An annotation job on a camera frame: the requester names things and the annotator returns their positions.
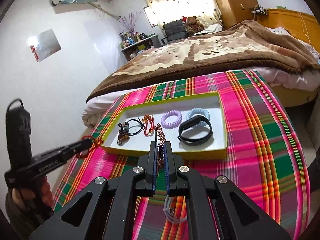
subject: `human hand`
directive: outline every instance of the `human hand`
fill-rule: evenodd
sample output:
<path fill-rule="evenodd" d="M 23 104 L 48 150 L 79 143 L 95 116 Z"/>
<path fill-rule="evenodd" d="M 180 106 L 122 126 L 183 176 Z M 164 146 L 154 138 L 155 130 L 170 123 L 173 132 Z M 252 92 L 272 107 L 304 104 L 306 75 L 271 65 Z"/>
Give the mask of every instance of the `human hand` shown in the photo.
<path fill-rule="evenodd" d="M 36 194 L 27 188 L 22 188 L 20 189 L 20 192 L 23 196 L 24 200 L 33 200 L 36 197 Z M 24 209 L 24 203 L 23 199 L 20 195 L 20 192 L 18 189 L 14 188 L 12 190 L 12 199 L 14 203 L 21 209 Z M 53 197 L 52 197 L 52 192 L 50 190 L 50 184 L 47 181 L 47 176 L 43 176 L 43 184 L 41 186 L 41 193 L 42 193 L 42 201 L 44 204 L 47 206 L 51 207 L 53 204 Z"/>

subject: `plaid tablecloth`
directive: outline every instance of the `plaid tablecloth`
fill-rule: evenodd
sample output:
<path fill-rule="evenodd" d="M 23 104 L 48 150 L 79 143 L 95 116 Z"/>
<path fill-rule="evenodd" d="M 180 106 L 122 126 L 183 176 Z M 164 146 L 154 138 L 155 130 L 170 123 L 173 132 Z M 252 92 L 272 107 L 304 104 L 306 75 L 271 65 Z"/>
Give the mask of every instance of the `plaid tablecloth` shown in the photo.
<path fill-rule="evenodd" d="M 220 161 L 188 161 L 202 175 L 225 175 L 255 201 L 276 222 L 297 239 L 306 227 L 310 185 L 301 145 L 285 110 L 263 79 L 253 71 L 216 73 L 168 82 L 119 97 L 106 112 L 92 135 L 102 137 L 116 114 L 125 106 L 218 91 L 224 108 L 228 149 Z M 112 155 L 101 148 L 85 160 L 74 158 L 55 194 L 59 210 L 97 176 L 114 178 L 134 167 L 137 158 Z M 163 172 L 157 180 L 156 195 L 139 197 L 133 239 L 182 240 L 188 225 L 166 221 Z M 184 217 L 183 197 L 173 202 L 175 215 Z"/>

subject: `black chair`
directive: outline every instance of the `black chair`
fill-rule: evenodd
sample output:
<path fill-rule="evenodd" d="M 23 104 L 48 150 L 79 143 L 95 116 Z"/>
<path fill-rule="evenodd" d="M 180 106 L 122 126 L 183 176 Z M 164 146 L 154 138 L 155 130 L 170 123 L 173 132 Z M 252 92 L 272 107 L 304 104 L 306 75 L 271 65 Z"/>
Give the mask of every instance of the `black chair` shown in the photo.
<path fill-rule="evenodd" d="M 165 34 L 167 35 L 161 41 L 163 44 L 169 44 L 179 39 L 185 39 L 189 37 L 188 32 L 186 31 L 182 20 L 176 20 L 170 23 L 163 25 Z"/>

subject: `dotted curtain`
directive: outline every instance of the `dotted curtain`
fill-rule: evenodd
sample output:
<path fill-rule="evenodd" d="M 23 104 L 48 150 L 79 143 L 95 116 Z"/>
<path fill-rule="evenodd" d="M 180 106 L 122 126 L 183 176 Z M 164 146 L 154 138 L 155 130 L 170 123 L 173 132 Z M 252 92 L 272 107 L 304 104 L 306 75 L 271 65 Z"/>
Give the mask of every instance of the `dotted curtain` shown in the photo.
<path fill-rule="evenodd" d="M 221 24 L 221 11 L 216 0 L 146 0 L 163 29 L 169 23 L 182 16 L 197 16 L 205 28 L 212 24 Z"/>

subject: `wooden headboard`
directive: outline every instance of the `wooden headboard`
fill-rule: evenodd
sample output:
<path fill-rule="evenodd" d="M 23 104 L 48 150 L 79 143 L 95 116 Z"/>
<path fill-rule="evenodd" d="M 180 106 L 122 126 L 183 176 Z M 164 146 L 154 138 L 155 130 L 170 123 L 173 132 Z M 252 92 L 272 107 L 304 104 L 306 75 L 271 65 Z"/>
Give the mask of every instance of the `wooden headboard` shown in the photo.
<path fill-rule="evenodd" d="M 289 30 L 295 38 L 309 43 L 308 38 L 303 33 L 301 19 L 297 11 L 285 9 L 269 9 L 269 15 L 257 16 L 257 21 L 268 28 L 283 27 Z M 312 46 L 320 52 L 320 25 L 313 15 L 301 13 L 301 16 L 307 26 L 309 38 Z"/>

